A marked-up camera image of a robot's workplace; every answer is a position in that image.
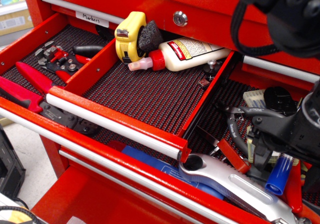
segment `lock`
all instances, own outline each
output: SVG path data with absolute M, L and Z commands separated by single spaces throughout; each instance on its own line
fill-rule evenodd
M 173 21 L 178 26 L 186 26 L 188 24 L 188 17 L 182 11 L 177 11 L 173 14 Z

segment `silver tool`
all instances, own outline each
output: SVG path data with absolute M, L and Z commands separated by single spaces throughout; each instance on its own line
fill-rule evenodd
M 186 163 L 179 163 L 179 172 L 187 181 L 206 184 L 244 210 L 271 223 L 297 223 L 286 203 L 246 175 L 209 155 L 190 154 Z

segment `cardboard box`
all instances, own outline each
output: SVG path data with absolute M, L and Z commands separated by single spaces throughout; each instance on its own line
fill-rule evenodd
M 28 9 L 0 16 L 0 35 L 32 28 L 33 23 Z

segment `red bottle cap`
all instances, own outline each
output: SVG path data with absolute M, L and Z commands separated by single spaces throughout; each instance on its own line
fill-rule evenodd
M 153 71 L 158 71 L 166 67 L 165 57 L 163 56 L 162 51 L 160 49 L 151 51 L 149 53 L 149 57 L 152 59 L 153 62 Z

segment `black sponge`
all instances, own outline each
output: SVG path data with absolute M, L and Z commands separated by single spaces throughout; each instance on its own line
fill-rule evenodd
M 144 52 L 149 53 L 158 49 L 159 44 L 161 44 L 163 40 L 156 22 L 152 20 L 142 29 L 138 46 Z

